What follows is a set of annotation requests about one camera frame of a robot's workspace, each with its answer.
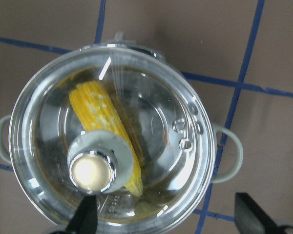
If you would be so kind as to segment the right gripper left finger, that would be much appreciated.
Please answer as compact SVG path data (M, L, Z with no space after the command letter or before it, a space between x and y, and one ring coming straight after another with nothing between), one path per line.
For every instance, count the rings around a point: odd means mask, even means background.
M97 197L86 195L65 229L66 234L95 234L98 227Z

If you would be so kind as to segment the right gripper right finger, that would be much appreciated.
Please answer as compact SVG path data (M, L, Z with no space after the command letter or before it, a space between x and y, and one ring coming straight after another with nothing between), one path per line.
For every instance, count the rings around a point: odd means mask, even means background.
M283 233L248 193L235 194L234 222L240 234Z

